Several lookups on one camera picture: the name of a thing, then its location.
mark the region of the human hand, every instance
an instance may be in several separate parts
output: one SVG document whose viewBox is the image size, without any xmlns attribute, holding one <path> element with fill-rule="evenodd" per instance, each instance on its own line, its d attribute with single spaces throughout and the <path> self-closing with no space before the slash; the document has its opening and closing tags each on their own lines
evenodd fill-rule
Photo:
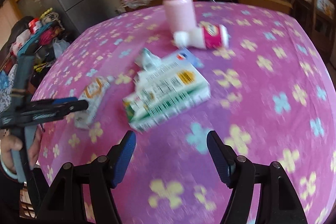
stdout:
<svg viewBox="0 0 336 224">
<path fill-rule="evenodd" d="M 42 136 L 41 129 L 40 127 L 37 127 L 34 142 L 28 149 L 28 159 L 29 159 L 29 165 L 31 167 L 34 167 L 39 156 L 41 148 L 41 136 Z M 0 142 L 0 148 L 1 148 L 1 159 L 3 163 L 13 174 L 16 174 L 11 150 L 20 151 L 22 149 L 22 141 L 16 136 L 11 135 L 10 131 L 7 131 L 5 137 Z"/>
</svg>

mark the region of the bracelet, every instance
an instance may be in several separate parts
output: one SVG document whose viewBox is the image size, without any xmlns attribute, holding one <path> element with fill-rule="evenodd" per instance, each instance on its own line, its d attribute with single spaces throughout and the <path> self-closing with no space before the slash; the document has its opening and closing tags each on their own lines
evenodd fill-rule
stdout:
<svg viewBox="0 0 336 224">
<path fill-rule="evenodd" d="M 15 179 L 15 180 L 17 180 L 17 175 L 16 174 L 13 174 L 12 172 L 11 172 L 11 170 L 9 170 L 8 168 L 7 168 L 7 166 L 5 165 L 5 163 L 3 162 L 3 160 L 2 160 L 2 155 L 0 154 L 0 161 L 1 161 L 1 166 L 2 166 L 2 168 L 3 168 L 3 170 L 4 170 L 4 172 L 11 178 L 11 179 Z"/>
</svg>

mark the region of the chair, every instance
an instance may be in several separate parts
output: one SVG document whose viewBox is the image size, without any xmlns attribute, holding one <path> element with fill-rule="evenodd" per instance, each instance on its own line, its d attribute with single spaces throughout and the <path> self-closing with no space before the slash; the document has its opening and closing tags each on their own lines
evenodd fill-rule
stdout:
<svg viewBox="0 0 336 224">
<path fill-rule="evenodd" d="M 324 0 L 335 5 L 334 0 Z M 335 13 L 322 11 L 319 0 L 293 0 L 292 16 L 305 30 L 325 63 L 329 62 L 336 34 Z"/>
</svg>

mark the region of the patterned fabric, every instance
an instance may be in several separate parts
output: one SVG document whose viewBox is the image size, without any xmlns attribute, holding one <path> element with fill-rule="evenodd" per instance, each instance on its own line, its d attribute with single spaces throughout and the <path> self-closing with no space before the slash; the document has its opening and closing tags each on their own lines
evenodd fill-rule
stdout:
<svg viewBox="0 0 336 224">
<path fill-rule="evenodd" d="M 308 223 L 323 223 L 336 197 L 336 92 L 313 44 L 280 12 L 202 2 L 195 10 L 199 22 L 227 27 L 230 47 L 190 49 L 203 64 L 211 99 L 137 133 L 124 181 L 113 190 L 123 223 L 220 223 L 231 191 L 206 147 L 211 129 L 252 162 L 281 162 Z M 112 75 L 115 83 L 90 130 L 76 129 L 74 114 L 45 125 L 39 162 L 49 184 L 65 162 L 91 162 L 120 142 L 130 129 L 122 98 L 134 91 L 134 60 L 144 47 L 159 57 L 172 53 L 171 40 L 163 7 L 152 7 L 89 28 L 57 60 L 34 99 L 78 97 L 97 76 Z M 88 188 L 85 208 L 93 221 Z"/>
<path fill-rule="evenodd" d="M 14 77 L 16 73 L 17 64 L 15 64 L 10 70 L 8 78 L 8 88 L 0 90 L 0 113 L 3 112 L 11 103 L 11 90 L 13 87 Z"/>
</svg>

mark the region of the pink label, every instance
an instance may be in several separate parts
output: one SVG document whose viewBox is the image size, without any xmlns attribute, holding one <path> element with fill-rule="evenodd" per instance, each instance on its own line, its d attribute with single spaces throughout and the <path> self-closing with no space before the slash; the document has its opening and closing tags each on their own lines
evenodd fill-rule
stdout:
<svg viewBox="0 0 336 224">
<path fill-rule="evenodd" d="M 207 24 L 203 27 L 205 46 L 208 49 L 223 47 L 219 25 Z"/>
</svg>

